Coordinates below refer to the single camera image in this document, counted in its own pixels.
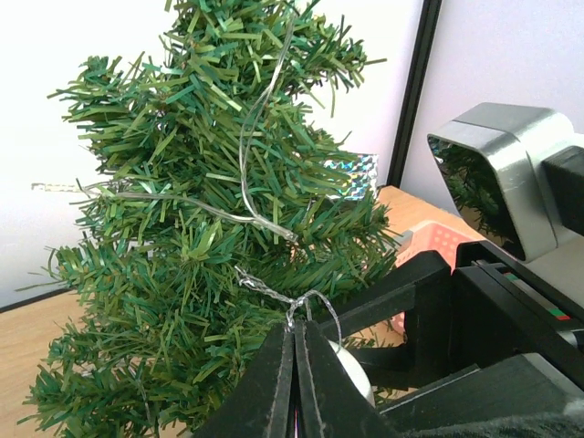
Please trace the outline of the pink plastic basket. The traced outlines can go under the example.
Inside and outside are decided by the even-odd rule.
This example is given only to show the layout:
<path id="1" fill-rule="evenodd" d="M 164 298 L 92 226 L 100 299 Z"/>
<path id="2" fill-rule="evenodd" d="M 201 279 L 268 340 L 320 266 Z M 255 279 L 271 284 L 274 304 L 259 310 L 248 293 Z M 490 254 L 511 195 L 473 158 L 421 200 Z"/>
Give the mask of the pink plastic basket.
<path id="1" fill-rule="evenodd" d="M 446 224 L 422 221 L 413 228 L 404 231 L 397 238 L 400 246 L 395 265 L 402 266 L 421 252 L 436 251 L 451 270 L 454 270 L 458 246 L 477 240 L 481 240 L 481 237 L 470 235 L 468 232 L 460 232 Z"/>

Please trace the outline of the clear string lights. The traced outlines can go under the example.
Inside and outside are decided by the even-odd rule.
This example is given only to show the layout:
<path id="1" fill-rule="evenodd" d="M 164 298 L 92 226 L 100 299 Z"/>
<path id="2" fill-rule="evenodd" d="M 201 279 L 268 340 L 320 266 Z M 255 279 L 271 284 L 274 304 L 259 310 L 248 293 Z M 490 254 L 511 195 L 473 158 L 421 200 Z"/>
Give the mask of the clear string lights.
<path id="1" fill-rule="evenodd" d="M 47 273 L 86 303 L 81 331 L 52 347 L 42 381 L 74 390 L 124 372 L 153 395 L 177 383 L 218 401 L 238 376 L 262 324 L 235 307 L 234 262 L 283 244 L 251 212 L 241 183 L 267 216 L 279 196 L 287 146 L 271 146 L 257 113 L 285 45 L 292 11 L 280 1 L 183 1 L 163 43 L 167 60 L 90 57 L 55 92 L 81 130 L 105 182 L 87 186 L 74 246 L 52 250 Z"/>

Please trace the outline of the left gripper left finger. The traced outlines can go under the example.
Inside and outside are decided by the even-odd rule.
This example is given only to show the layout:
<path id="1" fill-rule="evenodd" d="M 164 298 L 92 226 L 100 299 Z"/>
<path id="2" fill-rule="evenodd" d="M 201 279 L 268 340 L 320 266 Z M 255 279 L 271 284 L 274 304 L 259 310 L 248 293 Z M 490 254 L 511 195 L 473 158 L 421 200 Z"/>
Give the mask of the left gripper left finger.
<path id="1" fill-rule="evenodd" d="M 285 438 L 294 435 L 294 337 L 273 327 L 233 393 L 194 433 L 204 438 Z"/>

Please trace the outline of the white ball ornament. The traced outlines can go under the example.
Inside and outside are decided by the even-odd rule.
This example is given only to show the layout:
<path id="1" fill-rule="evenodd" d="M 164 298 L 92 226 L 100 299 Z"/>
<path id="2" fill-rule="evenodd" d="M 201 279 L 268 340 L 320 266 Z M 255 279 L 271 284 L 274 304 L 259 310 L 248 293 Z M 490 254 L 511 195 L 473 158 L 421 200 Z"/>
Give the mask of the white ball ornament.
<path id="1" fill-rule="evenodd" d="M 295 313 L 299 308 L 304 307 L 306 310 L 307 319 L 313 319 L 309 300 L 313 297 L 317 297 L 325 305 L 329 314 L 332 316 L 334 327 L 338 336 L 337 341 L 329 341 L 328 344 L 331 348 L 333 348 L 337 359 L 340 361 L 344 371 L 348 373 L 350 380 L 360 395 L 363 396 L 371 406 L 375 405 L 374 394 L 370 380 L 367 377 L 365 370 L 358 363 L 357 359 L 342 346 L 342 331 L 339 315 L 330 303 L 329 299 L 324 294 L 316 289 L 310 289 L 301 296 L 292 298 L 270 288 L 264 281 L 256 276 L 250 275 L 240 266 L 235 267 L 235 272 L 237 273 L 237 280 L 240 286 L 247 287 L 248 289 L 259 292 L 265 296 L 271 297 L 274 300 L 288 305 L 288 309 L 285 313 L 285 331 L 287 332 L 290 332 L 295 327 Z"/>

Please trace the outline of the small green christmas tree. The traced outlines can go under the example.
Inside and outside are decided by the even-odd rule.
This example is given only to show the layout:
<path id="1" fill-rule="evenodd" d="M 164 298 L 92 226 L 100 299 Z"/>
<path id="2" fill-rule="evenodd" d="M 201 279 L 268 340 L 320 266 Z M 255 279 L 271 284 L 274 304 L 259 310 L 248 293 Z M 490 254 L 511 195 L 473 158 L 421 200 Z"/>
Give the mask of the small green christmas tree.
<path id="1" fill-rule="evenodd" d="M 396 244 L 366 163 L 308 121 L 370 63 L 314 2 L 170 1 L 161 64 L 89 57 L 57 98 L 98 159 L 76 245 L 48 273 L 84 313 L 49 344 L 26 403 L 58 437 L 200 427 L 268 331 L 387 275 Z"/>

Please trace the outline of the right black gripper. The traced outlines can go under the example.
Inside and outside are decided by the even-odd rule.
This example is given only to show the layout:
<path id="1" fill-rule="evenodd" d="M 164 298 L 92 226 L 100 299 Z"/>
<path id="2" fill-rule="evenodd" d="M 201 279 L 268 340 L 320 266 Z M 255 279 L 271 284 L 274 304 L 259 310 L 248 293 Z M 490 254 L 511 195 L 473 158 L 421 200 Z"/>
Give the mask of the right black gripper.
<path id="1" fill-rule="evenodd" d="M 413 309 L 450 275 L 441 255 L 420 253 L 318 326 L 347 337 Z M 487 242 L 459 246 L 452 280 L 449 375 L 438 380 L 406 344 L 348 349 L 373 386 L 420 388 L 401 402 L 401 428 L 410 437 L 582 436 L 582 309 Z"/>

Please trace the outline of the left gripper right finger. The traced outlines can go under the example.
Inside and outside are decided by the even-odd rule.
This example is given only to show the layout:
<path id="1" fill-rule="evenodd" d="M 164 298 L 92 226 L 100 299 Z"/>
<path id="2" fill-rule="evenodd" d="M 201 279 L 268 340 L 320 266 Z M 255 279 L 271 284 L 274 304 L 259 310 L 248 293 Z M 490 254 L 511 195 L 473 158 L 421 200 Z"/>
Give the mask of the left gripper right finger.
<path id="1" fill-rule="evenodd" d="M 360 394 L 313 322 L 295 327 L 297 427 L 300 437 L 395 437 Z"/>

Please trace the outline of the silver gift box ornament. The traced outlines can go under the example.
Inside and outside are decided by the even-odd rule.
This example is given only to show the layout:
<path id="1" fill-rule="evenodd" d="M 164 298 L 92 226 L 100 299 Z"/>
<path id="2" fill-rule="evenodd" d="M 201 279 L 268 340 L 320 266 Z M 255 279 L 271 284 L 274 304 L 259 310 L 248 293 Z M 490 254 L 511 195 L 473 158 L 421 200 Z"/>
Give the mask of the silver gift box ornament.
<path id="1" fill-rule="evenodd" d="M 342 189 L 336 189 L 329 194 L 329 199 L 345 199 L 347 201 L 359 201 L 366 195 L 377 197 L 378 181 L 377 154 L 354 154 L 351 160 L 326 160 L 324 166 L 332 171 L 342 172 L 347 175 Z"/>

